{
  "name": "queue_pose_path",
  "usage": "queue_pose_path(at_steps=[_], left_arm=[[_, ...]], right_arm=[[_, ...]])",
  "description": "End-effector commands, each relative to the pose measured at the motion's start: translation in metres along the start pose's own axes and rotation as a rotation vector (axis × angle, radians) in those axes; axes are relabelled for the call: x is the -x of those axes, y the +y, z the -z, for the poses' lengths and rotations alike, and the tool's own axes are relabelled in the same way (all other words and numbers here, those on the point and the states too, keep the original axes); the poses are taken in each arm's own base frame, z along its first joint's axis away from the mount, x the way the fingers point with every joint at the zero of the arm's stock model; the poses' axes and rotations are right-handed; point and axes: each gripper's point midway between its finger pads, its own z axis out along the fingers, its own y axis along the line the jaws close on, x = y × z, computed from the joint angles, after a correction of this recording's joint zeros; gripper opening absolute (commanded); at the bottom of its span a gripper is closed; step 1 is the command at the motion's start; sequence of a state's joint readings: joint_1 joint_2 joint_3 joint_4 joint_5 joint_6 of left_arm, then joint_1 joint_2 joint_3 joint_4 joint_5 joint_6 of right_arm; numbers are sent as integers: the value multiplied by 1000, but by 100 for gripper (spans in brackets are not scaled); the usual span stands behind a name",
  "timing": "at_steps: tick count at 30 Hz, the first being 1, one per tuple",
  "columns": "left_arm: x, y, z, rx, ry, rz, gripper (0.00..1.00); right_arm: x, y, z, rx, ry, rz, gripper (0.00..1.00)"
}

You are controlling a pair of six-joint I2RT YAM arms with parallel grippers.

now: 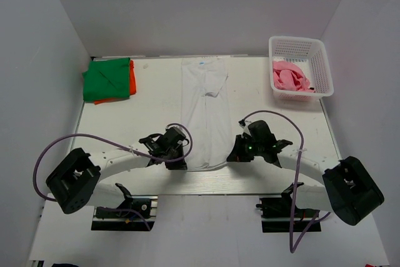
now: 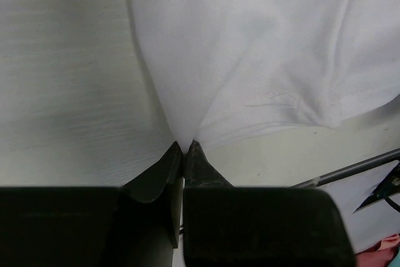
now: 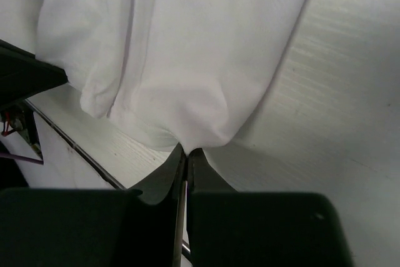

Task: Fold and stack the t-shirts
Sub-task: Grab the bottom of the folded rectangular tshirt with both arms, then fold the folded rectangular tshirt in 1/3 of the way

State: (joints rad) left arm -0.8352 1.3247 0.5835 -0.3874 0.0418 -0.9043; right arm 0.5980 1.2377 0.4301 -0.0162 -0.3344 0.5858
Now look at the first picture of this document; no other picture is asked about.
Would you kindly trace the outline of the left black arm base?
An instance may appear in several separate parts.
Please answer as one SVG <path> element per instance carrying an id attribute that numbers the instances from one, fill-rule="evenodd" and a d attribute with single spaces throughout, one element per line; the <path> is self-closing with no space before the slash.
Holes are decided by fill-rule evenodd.
<path id="1" fill-rule="evenodd" d="M 125 199 L 117 209 L 95 208 L 92 231 L 146 232 L 152 230 L 158 207 L 157 196 Z"/>

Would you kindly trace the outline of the white t shirt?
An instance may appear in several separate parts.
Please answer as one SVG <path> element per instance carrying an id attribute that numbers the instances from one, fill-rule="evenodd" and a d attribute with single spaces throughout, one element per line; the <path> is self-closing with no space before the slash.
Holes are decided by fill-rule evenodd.
<path id="1" fill-rule="evenodd" d="M 187 169 L 196 172 L 222 168 L 234 142 L 224 60 L 185 58 L 181 74 L 181 123 L 193 139 Z"/>

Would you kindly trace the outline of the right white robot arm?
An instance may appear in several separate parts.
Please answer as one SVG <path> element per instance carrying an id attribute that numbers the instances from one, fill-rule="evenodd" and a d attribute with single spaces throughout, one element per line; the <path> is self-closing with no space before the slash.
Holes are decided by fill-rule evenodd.
<path id="1" fill-rule="evenodd" d="M 288 140 L 276 139 L 263 120 L 239 124 L 243 132 L 236 136 L 228 162 L 243 164 L 260 157 L 319 183 L 292 184 L 282 192 L 282 198 L 288 204 L 295 202 L 296 209 L 334 213 L 346 224 L 355 226 L 383 204 L 382 191 L 357 158 L 334 160 L 301 150 Z"/>

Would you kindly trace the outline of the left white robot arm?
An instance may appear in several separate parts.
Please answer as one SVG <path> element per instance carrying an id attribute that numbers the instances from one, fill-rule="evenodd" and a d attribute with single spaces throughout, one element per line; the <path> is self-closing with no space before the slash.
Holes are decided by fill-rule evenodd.
<path id="1" fill-rule="evenodd" d="M 158 164 L 185 170 L 189 153 L 184 147 L 193 146 L 189 131 L 177 123 L 168 125 L 164 133 L 150 134 L 129 146 L 104 142 L 114 148 L 98 153 L 73 149 L 47 177 L 46 185 L 63 213 L 75 213 L 86 205 L 120 209 L 131 195 L 121 184 L 105 184 L 106 178 Z"/>

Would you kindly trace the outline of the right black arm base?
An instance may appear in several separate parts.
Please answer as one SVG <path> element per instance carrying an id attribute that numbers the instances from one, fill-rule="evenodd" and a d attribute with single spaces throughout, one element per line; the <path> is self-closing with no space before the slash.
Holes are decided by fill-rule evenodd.
<path id="1" fill-rule="evenodd" d="M 261 213 L 263 233 L 289 233 L 291 205 L 280 196 L 260 197 L 256 209 Z M 294 233 L 301 233 L 316 213 L 313 209 L 295 209 Z"/>

